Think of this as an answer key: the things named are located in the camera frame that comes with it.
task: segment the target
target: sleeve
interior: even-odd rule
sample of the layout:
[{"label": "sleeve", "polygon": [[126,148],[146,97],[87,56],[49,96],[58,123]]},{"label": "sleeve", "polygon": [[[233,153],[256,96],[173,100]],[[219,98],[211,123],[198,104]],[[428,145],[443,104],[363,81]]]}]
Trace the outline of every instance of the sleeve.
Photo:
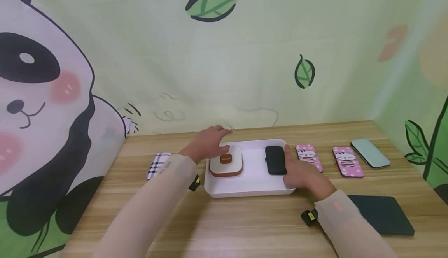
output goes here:
[{"label": "sleeve", "polygon": [[195,176],[194,161],[182,155],[171,155],[156,176],[121,209],[92,257],[145,257]]},{"label": "sleeve", "polygon": [[340,258],[397,258],[342,190],[316,202],[315,207],[318,221]]}]

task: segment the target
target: white tray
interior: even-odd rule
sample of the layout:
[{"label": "white tray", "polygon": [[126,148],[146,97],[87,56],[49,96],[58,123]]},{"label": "white tray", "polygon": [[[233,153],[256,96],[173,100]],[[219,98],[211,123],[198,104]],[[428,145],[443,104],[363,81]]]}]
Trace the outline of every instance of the white tray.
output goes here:
[{"label": "white tray", "polygon": [[264,149],[266,146],[282,146],[281,139],[251,140],[221,143],[221,146],[236,145],[241,147],[243,155],[243,172],[238,176],[215,177],[209,169],[207,160],[204,188],[211,197],[249,197],[268,195],[288,195],[295,188],[287,188],[283,176],[268,173]]}]

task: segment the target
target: person's right hand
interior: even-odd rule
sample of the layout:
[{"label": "person's right hand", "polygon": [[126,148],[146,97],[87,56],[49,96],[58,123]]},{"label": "person's right hand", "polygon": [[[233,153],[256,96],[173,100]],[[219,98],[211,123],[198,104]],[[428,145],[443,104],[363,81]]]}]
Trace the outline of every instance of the person's right hand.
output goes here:
[{"label": "person's right hand", "polygon": [[289,145],[285,145],[285,165],[288,172],[283,182],[288,187],[307,188],[321,201],[336,192],[335,186],[310,163],[293,158]]}]

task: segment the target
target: cat print phone case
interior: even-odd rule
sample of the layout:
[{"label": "cat print phone case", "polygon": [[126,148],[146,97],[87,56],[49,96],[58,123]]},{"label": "cat print phone case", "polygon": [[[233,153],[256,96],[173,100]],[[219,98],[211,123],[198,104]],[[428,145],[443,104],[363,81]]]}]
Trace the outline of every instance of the cat print phone case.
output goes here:
[{"label": "cat print phone case", "polygon": [[355,156],[355,152],[350,147],[334,147],[333,155],[337,165],[344,177],[363,177],[361,165]]},{"label": "cat print phone case", "polygon": [[323,172],[324,168],[320,163],[319,157],[317,156],[316,149],[310,144],[302,144],[296,146],[297,156],[299,160],[306,161],[307,163],[312,163],[319,169],[319,172]]}]

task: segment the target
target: hand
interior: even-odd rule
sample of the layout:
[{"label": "hand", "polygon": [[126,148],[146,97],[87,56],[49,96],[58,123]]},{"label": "hand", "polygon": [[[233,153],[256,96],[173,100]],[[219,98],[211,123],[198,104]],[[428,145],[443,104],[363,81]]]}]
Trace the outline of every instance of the hand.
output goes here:
[{"label": "hand", "polygon": [[231,130],[220,125],[210,126],[208,129],[200,131],[179,154],[190,157],[196,164],[203,159],[227,154],[230,146],[220,147],[219,143],[223,137],[231,133]]},{"label": "hand", "polygon": [[289,145],[285,145],[285,165],[288,172],[283,182],[288,187],[307,188],[318,201],[324,200],[336,192],[336,188],[319,170],[310,163],[293,158]]}]

